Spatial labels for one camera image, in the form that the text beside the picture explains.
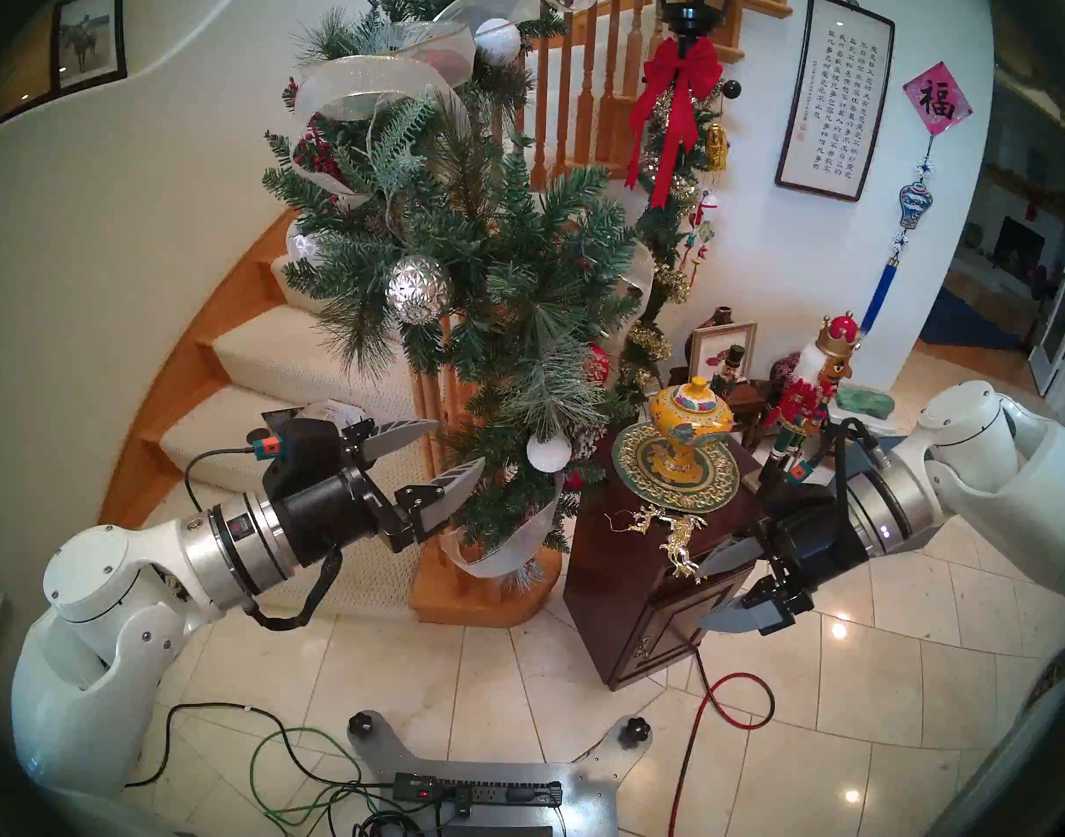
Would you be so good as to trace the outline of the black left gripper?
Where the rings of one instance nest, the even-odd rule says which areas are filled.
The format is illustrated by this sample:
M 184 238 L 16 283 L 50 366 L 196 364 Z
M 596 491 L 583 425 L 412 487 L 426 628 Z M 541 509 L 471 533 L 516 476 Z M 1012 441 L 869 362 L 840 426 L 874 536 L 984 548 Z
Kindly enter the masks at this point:
M 440 427 L 430 418 L 375 424 L 365 418 L 345 427 L 345 448 L 359 462 L 376 462 Z M 361 539 L 379 537 L 400 552 L 425 544 L 469 500 L 485 467 L 484 458 L 450 466 L 423 485 L 405 486 L 389 500 L 367 474 L 353 466 L 330 476 L 286 476 L 276 486 L 276 516 L 301 567 Z

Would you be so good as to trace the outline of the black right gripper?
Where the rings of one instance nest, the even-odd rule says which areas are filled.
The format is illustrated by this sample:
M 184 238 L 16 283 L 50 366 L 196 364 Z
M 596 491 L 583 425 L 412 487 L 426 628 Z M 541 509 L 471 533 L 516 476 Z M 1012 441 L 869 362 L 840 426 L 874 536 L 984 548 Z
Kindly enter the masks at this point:
M 761 500 L 766 543 L 757 537 L 725 540 L 698 562 L 702 578 L 726 578 L 768 560 L 771 574 L 743 594 L 722 602 L 698 621 L 704 631 L 768 636 L 810 612 L 813 592 L 871 556 L 871 536 L 849 500 Z

